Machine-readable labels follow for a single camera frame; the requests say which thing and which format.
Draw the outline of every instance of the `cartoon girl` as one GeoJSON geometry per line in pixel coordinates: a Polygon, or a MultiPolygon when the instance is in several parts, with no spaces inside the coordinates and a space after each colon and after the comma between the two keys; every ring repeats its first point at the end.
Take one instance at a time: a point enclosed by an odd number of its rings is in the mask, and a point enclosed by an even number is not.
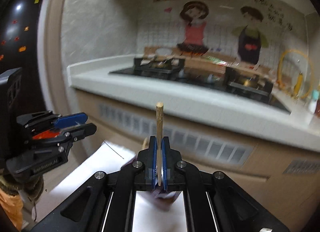
{"type": "Polygon", "coordinates": [[[262,13],[253,7],[244,6],[240,9],[248,25],[238,27],[232,34],[239,37],[238,54],[241,61],[257,64],[260,56],[260,49],[269,46],[267,38],[258,30],[258,25],[262,23],[262,13]]]}
{"type": "Polygon", "coordinates": [[[185,40],[183,43],[177,44],[182,52],[202,55],[209,50],[208,47],[203,45],[203,32],[207,24],[203,19],[208,14],[208,6],[199,1],[188,2],[183,6],[180,17],[186,22],[185,40]]]}

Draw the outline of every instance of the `silver bolt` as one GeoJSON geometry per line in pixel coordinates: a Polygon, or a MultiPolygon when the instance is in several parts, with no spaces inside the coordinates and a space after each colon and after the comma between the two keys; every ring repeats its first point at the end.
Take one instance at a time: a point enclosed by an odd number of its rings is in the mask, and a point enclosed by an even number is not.
{"type": "Polygon", "coordinates": [[[140,161],[133,162],[132,166],[134,166],[134,168],[139,168],[142,166],[142,162],[140,162],[140,161]]]}
{"type": "Polygon", "coordinates": [[[184,168],[187,166],[187,163],[185,161],[178,161],[177,166],[180,168],[184,168]]]}
{"type": "Polygon", "coordinates": [[[223,179],[224,178],[224,173],[221,172],[221,171],[217,171],[217,172],[214,173],[214,177],[216,179],[223,179]]]}
{"type": "Polygon", "coordinates": [[[104,177],[104,172],[103,171],[97,171],[95,174],[94,174],[94,177],[96,179],[102,179],[104,177]]]}

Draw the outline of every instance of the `black glass cooktop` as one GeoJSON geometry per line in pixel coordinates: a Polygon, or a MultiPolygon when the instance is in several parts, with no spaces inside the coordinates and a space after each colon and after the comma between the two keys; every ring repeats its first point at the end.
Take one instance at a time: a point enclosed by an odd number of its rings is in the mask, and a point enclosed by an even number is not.
{"type": "Polygon", "coordinates": [[[134,68],[125,68],[117,71],[110,72],[110,74],[124,74],[124,75],[133,75],[133,76],[140,76],[140,77],[151,77],[151,78],[158,78],[158,79],[165,79],[180,83],[186,83],[190,85],[197,85],[206,87],[209,89],[219,90],[226,93],[232,93],[237,96],[246,97],[248,99],[252,99],[258,102],[262,102],[264,104],[276,107],[281,109],[282,111],[290,114],[291,112],[272,94],[265,95],[263,92],[251,92],[250,90],[244,90],[239,88],[237,84],[235,85],[225,85],[223,80],[218,80],[214,76],[210,77],[190,77],[182,71],[174,72],[171,74],[164,74],[164,73],[156,73],[150,71],[138,71],[134,70],[134,68]]]}

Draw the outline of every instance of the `pink heart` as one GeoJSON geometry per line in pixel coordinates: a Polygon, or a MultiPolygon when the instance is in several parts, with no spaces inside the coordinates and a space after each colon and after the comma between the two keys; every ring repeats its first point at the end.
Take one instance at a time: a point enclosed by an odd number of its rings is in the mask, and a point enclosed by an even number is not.
{"type": "Polygon", "coordinates": [[[171,12],[171,11],[172,11],[172,7],[164,9],[164,12],[171,12]]]}

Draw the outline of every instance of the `black door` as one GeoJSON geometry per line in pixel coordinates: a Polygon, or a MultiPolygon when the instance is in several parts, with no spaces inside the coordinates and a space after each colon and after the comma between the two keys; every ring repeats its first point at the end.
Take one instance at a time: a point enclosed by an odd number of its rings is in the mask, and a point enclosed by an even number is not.
{"type": "Polygon", "coordinates": [[[46,110],[37,64],[42,0],[10,0],[0,18],[0,74],[22,67],[17,115],[46,110]]]}

